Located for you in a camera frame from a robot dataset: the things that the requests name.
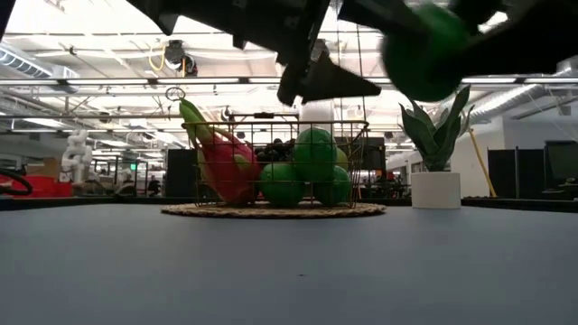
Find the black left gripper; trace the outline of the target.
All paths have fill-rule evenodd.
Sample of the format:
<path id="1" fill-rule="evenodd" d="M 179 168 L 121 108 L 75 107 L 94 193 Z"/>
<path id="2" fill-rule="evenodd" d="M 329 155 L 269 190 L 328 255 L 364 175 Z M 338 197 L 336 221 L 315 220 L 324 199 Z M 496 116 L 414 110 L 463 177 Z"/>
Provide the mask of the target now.
<path id="1" fill-rule="evenodd" d="M 381 87 L 336 65 L 328 52 L 312 60 L 312 49 L 331 0 L 126 0 L 166 34 L 186 17 L 233 37 L 242 50 L 248 42 L 277 53 L 284 66 L 277 98 L 292 106 L 333 98 L 371 97 Z"/>

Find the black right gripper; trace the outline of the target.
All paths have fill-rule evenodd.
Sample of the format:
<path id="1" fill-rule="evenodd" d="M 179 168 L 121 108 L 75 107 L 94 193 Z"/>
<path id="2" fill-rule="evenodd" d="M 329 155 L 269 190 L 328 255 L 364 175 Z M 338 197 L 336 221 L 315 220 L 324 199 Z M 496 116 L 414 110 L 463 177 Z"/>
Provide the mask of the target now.
<path id="1" fill-rule="evenodd" d="M 523 0 L 508 19 L 469 40 L 449 63 L 456 75 L 551 74 L 578 55 L 578 0 Z"/>

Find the green plastic fruit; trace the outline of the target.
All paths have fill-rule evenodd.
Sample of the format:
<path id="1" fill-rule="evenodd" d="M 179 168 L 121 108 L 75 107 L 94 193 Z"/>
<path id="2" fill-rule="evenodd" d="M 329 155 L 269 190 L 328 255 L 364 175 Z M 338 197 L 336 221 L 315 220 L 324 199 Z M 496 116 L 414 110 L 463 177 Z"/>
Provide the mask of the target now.
<path id="1" fill-rule="evenodd" d="M 325 129 L 307 128 L 296 139 L 293 159 L 296 172 L 305 181 L 331 181 L 337 160 L 335 141 Z"/>
<path id="2" fill-rule="evenodd" d="M 273 206 L 292 208 L 303 199 L 305 183 L 288 162 L 267 164 L 260 173 L 259 189 Z"/>
<path id="3" fill-rule="evenodd" d="M 342 167 L 335 165 L 331 182 L 319 182 L 313 185 L 313 196 L 325 206 L 339 205 L 348 200 L 350 176 Z"/>
<path id="4" fill-rule="evenodd" d="M 436 102 L 449 97 L 461 77 L 449 72 L 447 61 L 471 39 L 466 25 L 453 12 L 431 2 L 415 8 L 427 27 L 424 38 L 389 34 L 381 43 L 383 67 L 391 83 L 416 101 Z"/>

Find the dark toy grape bunch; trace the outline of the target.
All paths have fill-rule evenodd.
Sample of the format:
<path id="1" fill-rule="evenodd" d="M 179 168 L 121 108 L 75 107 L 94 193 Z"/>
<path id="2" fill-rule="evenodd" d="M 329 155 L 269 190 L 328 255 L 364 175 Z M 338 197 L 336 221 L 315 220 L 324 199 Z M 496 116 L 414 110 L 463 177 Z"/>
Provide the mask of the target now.
<path id="1" fill-rule="evenodd" d="M 272 143 L 257 146 L 254 149 L 256 159 L 263 164 L 273 162 L 290 162 L 293 158 L 295 139 L 283 141 L 275 138 Z"/>

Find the pink toy dragon fruit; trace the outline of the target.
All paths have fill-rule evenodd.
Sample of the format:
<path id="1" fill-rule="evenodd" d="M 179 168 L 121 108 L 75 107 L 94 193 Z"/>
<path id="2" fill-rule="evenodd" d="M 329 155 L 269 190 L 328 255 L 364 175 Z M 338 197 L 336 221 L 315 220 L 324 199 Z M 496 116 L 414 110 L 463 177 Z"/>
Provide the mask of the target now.
<path id="1" fill-rule="evenodd" d="M 256 199 L 255 181 L 261 172 L 251 144 L 230 131 L 209 125 L 200 110 L 181 99 L 182 126 L 197 154 L 201 179 L 229 205 L 247 205 Z"/>

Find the white round column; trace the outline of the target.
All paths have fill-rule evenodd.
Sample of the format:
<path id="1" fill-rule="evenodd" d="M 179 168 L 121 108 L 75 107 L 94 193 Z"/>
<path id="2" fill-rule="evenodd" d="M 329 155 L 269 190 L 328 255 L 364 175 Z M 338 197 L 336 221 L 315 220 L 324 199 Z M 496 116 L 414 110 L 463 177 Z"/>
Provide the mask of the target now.
<path id="1" fill-rule="evenodd" d="M 324 129 L 328 133 L 333 132 L 334 102 L 332 99 L 317 100 L 301 105 L 299 110 L 299 132 L 311 127 Z"/>

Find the green artificial leafy plant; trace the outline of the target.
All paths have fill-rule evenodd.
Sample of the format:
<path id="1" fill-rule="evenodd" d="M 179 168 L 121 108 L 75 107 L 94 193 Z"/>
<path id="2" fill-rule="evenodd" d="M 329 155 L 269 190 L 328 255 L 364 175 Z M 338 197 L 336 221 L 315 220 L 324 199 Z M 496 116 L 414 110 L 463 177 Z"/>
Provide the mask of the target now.
<path id="1" fill-rule="evenodd" d="M 445 119 L 437 125 L 428 114 L 409 99 L 412 109 L 405 109 L 402 104 L 402 129 L 412 140 L 420 153 L 424 166 L 429 172 L 444 172 L 446 163 L 451 159 L 457 138 L 470 124 L 470 115 L 474 106 L 467 111 L 465 118 L 461 112 L 466 107 L 471 93 L 471 86 L 461 89 L 452 102 Z"/>

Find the black partition panel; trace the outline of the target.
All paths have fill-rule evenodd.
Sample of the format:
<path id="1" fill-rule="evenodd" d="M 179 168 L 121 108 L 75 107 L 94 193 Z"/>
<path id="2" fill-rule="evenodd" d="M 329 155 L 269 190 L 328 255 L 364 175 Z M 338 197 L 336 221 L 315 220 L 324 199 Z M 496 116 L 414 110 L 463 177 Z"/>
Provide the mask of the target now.
<path id="1" fill-rule="evenodd" d="M 542 149 L 488 150 L 489 178 L 498 198 L 537 200 L 545 189 Z"/>

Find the black monitor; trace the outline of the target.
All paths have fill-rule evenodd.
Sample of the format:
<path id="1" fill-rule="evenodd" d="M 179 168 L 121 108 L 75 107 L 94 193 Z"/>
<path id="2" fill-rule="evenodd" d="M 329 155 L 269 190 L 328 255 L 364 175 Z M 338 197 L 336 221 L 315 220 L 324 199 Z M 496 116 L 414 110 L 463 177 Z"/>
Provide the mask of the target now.
<path id="1" fill-rule="evenodd" d="M 563 200 L 578 200 L 578 142 L 545 142 L 545 186 Z"/>

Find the white plant pot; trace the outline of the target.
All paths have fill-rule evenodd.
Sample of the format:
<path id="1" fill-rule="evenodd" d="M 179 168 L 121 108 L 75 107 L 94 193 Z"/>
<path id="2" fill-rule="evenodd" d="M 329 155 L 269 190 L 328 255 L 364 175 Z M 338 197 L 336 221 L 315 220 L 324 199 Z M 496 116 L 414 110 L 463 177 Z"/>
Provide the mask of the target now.
<path id="1" fill-rule="evenodd" d="M 415 209 L 460 209 L 458 172 L 416 172 L 411 175 L 411 202 Z"/>

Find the round woven placemat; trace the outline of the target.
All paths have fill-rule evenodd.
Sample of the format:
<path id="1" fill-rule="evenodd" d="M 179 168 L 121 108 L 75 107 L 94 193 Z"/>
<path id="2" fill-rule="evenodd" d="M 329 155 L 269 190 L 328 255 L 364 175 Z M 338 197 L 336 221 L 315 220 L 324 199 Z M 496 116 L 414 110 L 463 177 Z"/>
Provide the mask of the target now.
<path id="1" fill-rule="evenodd" d="M 195 218 L 243 218 L 243 219 L 315 219 L 315 218 L 361 218 L 385 213 L 387 207 L 375 203 L 356 203 L 353 207 L 323 206 L 321 203 L 304 202 L 293 208 L 276 208 L 265 202 L 245 207 L 220 204 L 178 204 L 161 208 L 163 214 Z"/>

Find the brown cardboard box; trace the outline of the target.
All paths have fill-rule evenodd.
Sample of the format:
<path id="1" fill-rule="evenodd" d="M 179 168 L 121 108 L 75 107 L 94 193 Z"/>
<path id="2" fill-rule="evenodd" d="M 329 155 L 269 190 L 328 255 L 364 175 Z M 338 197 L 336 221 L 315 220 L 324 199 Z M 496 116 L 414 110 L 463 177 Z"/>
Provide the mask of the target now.
<path id="1" fill-rule="evenodd" d="M 58 179 L 61 172 L 61 161 L 53 157 L 45 157 L 38 163 L 29 163 L 26 174 L 32 176 L 46 176 Z"/>

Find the red storage bin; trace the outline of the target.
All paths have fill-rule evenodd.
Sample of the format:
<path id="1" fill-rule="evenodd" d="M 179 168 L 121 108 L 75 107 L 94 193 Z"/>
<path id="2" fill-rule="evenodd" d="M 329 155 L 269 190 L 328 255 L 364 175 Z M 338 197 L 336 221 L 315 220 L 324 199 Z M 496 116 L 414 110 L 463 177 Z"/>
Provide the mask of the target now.
<path id="1" fill-rule="evenodd" d="M 31 186 L 33 192 L 29 198 L 60 198 L 71 197 L 72 187 L 70 182 L 58 182 L 49 176 L 24 176 Z M 9 180 L 6 176 L 0 175 L 0 184 L 8 185 L 14 190 L 25 190 L 25 187 L 18 181 Z"/>

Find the silver ceiling air duct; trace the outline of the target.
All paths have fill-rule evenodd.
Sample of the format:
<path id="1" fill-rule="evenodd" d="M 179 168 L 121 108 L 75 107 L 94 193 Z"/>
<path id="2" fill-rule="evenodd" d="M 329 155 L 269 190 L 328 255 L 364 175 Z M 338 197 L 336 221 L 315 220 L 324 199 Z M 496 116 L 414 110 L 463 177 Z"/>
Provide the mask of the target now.
<path id="1" fill-rule="evenodd" d="M 547 84 L 578 83 L 578 69 L 566 68 L 550 76 L 529 77 L 518 87 L 493 95 L 486 101 L 476 104 L 470 114 L 470 123 L 478 124 L 500 116 L 533 98 L 546 94 Z"/>
<path id="2" fill-rule="evenodd" d="M 39 60 L 13 46 L 0 43 L 0 69 L 21 74 L 20 79 L 0 78 L 0 86 L 45 86 L 73 94 L 79 91 L 69 79 L 77 79 L 79 73 L 69 67 Z"/>

